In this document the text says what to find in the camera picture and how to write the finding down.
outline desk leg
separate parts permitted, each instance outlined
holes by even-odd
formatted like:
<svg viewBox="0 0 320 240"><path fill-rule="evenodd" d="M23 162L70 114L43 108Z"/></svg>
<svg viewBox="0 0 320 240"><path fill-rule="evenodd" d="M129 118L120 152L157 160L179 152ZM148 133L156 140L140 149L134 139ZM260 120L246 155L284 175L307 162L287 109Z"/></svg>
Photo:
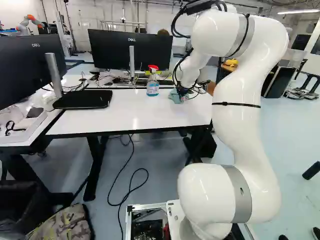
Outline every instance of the desk leg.
<svg viewBox="0 0 320 240"><path fill-rule="evenodd" d="M72 192L50 192L41 179L37 176L32 167L26 162L21 155L1 155L2 166L17 181L37 182L43 191L47 193L48 198L53 206L69 206L74 199Z"/></svg>
<svg viewBox="0 0 320 240"><path fill-rule="evenodd" d="M212 129L213 129L213 126L211 123L210 126L206 127L205 130L203 131L203 136L200 139L200 141L198 141L198 144L195 144L195 142L192 142L192 140L189 137L183 138L184 145L189 152L189 156L185 162L185 166L189 165L191 161L193 161L194 163L202 163L201 158L198 157L197 154L206 142L206 134L207 133L210 134Z"/></svg>
<svg viewBox="0 0 320 240"><path fill-rule="evenodd" d="M104 158L104 152L106 150L106 144L109 137L102 136L101 141L97 136L88 136L87 138L89 148L92 156L92 166L88 177L88 182L85 187L83 200L85 202L93 201L96 198L96 189L99 179L99 173Z"/></svg>

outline person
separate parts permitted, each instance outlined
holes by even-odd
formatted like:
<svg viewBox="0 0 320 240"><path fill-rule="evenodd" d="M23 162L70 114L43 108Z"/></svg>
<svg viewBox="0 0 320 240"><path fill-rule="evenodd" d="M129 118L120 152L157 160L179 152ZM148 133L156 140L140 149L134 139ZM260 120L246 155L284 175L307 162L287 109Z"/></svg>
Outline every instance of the person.
<svg viewBox="0 0 320 240"><path fill-rule="evenodd" d="M160 29L160 30L157 32L157 35L170 36L170 33L169 33L166 29L162 28L162 29ZM175 64L174 64L174 53L173 53L173 51L172 51L172 49L171 49L169 70L163 71L162 74L161 74L161 76L162 76L162 77L167 77L167 76L169 76L169 74L171 74L172 71L174 70L174 67L175 67Z"/></svg>
<svg viewBox="0 0 320 240"><path fill-rule="evenodd" d="M167 30L165 30L164 28L162 28L157 32L157 35L170 36L170 33Z"/></svg>

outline keyboard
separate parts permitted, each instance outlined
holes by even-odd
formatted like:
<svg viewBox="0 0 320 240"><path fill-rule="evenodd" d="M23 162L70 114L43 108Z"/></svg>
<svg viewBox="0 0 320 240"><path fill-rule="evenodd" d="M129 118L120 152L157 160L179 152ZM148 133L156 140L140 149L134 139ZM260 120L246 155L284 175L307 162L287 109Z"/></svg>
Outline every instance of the keyboard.
<svg viewBox="0 0 320 240"><path fill-rule="evenodd" d="M157 80L159 85L174 85L174 82L172 80ZM138 79L135 82L136 86L146 86L148 82L148 79Z"/></svg>

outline computer monitor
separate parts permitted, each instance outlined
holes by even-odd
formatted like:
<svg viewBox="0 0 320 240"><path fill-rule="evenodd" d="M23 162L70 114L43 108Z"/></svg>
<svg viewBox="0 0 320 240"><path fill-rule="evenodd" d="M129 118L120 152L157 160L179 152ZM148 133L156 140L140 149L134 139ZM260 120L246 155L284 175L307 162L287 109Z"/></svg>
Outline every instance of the computer monitor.
<svg viewBox="0 0 320 240"><path fill-rule="evenodd" d="M148 70L148 65L169 69L172 36L97 29L88 33L96 68L130 69L129 46L134 46L135 70Z"/></svg>
<svg viewBox="0 0 320 240"><path fill-rule="evenodd" d="M0 37L0 110L51 82L45 53L54 53L60 77L67 66L59 35Z"/></svg>

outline electronics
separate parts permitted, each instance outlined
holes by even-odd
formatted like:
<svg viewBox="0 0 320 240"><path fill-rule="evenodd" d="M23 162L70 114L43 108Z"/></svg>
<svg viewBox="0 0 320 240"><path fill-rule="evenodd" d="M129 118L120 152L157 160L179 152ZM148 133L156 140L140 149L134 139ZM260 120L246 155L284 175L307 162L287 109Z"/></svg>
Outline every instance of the electronics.
<svg viewBox="0 0 320 240"><path fill-rule="evenodd" d="M112 91L106 89L70 91L53 103L55 109L101 109L108 107Z"/></svg>
<svg viewBox="0 0 320 240"><path fill-rule="evenodd" d="M51 82L45 53L54 53L60 77L67 73L59 35L0 37L0 110Z"/></svg>
<svg viewBox="0 0 320 240"><path fill-rule="evenodd" d="M148 65L169 68L172 36L98 29L88 29L88 33L96 68L130 69L129 46L134 46L135 70L148 70Z"/></svg>
<svg viewBox="0 0 320 240"><path fill-rule="evenodd" d="M157 80L159 85L174 85L174 82L172 80ZM138 80L135 82L136 86L146 86L148 82L148 79L146 78L138 78Z"/></svg>

